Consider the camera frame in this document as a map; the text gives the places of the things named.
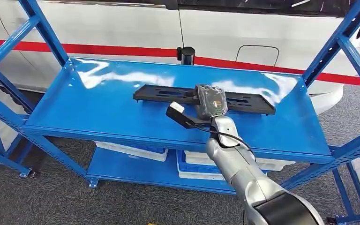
gray carpet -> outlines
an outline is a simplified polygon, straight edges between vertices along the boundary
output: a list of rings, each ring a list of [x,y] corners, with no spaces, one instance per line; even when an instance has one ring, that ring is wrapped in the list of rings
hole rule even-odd
[[[343,144],[360,134],[360,87],[346,86],[342,101],[320,115],[329,144]],[[60,149],[85,168],[95,147],[88,141],[51,138]],[[211,225],[242,224],[242,207],[235,196],[167,187],[101,181],[97,189],[33,148],[25,161],[37,168],[35,179],[0,165],[0,225]],[[269,176],[282,182],[307,164],[286,166]],[[352,182],[340,168],[356,212],[360,204]],[[345,210],[333,176],[325,174],[297,188],[322,217],[344,215]]]

car window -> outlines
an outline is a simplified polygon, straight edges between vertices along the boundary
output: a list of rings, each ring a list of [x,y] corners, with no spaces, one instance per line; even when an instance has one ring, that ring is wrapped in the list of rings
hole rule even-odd
[[[250,13],[344,17],[355,0],[178,0],[179,6]]]

lower shelf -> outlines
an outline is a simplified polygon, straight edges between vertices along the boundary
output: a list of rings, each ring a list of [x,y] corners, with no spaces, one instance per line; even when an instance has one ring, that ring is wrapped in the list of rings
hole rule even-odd
[[[180,178],[177,171],[176,150],[169,150],[166,161],[159,162],[96,148],[87,176],[101,180],[235,194],[235,190],[226,181]]]

black cable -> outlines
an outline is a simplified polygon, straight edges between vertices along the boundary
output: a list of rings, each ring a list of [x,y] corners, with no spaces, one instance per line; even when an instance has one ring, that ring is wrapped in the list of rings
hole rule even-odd
[[[224,135],[224,136],[228,136],[228,137],[231,137],[239,142],[241,142],[242,144],[244,144],[246,147],[248,147],[250,150],[252,150],[252,148],[246,143],[244,142],[242,139],[240,139],[239,137],[236,137],[234,135],[231,135],[231,134],[226,134],[226,133],[223,133],[223,132],[218,132],[218,131],[215,131],[215,130],[207,130],[207,129],[204,129],[204,128],[201,128],[197,125],[194,125],[195,128],[201,130],[201,131],[205,131],[205,132],[208,132],[208,133],[212,133],[212,134],[218,134],[218,135]]]

blue shelf frame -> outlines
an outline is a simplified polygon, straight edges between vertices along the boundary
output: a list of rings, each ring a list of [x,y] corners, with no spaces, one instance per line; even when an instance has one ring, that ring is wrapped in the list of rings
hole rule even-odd
[[[68,55],[61,46],[59,40],[54,34],[51,26],[43,15],[36,0],[19,0],[20,4],[24,8],[25,12],[29,16],[29,20],[26,21],[18,30],[12,34],[7,41],[0,46],[0,61],[16,46],[16,44],[24,38],[32,28],[36,27],[39,33],[44,38],[45,42],[50,47],[56,59],[63,67],[68,61]],[[323,71],[323,69],[329,64],[333,57],[342,49],[355,70],[360,76],[360,55],[355,47],[351,44],[349,38],[360,27],[360,0],[356,1],[339,27],[335,30],[327,43],[323,46],[322,50],[317,54],[310,66],[303,74],[303,79],[307,87],[317,78],[317,76]],[[15,96],[26,107],[29,113],[32,113],[34,106],[20,94],[20,92],[0,73],[0,82],[5,86],[10,93]],[[7,123],[11,128],[27,138],[31,143],[38,146],[50,156],[57,159],[66,167],[86,179],[90,187],[96,187],[98,179],[88,176],[87,171],[79,166],[75,161],[68,157],[65,153],[59,150],[51,142],[49,142],[41,134],[36,134],[23,129],[26,118],[23,115],[18,115],[11,111],[7,106],[0,102],[0,119]],[[332,148],[332,156],[328,162],[320,162],[311,164],[307,169],[294,175],[289,180],[285,181],[282,186],[287,189],[295,188],[307,181],[316,178],[326,172],[333,171],[335,179],[339,181],[337,167],[340,165],[348,165],[350,173],[354,174],[354,183],[358,185],[358,179],[355,179],[355,171],[351,170],[350,162],[353,159],[360,157],[360,136],[354,140],[346,143],[338,148]],[[12,165],[13,168],[19,169],[17,166],[7,162],[7,165]],[[347,197],[342,195],[342,198],[347,203]],[[346,206],[347,212],[351,213],[351,209]],[[352,219],[360,219],[360,215],[353,215]],[[349,217],[338,218],[339,223],[350,222]]]

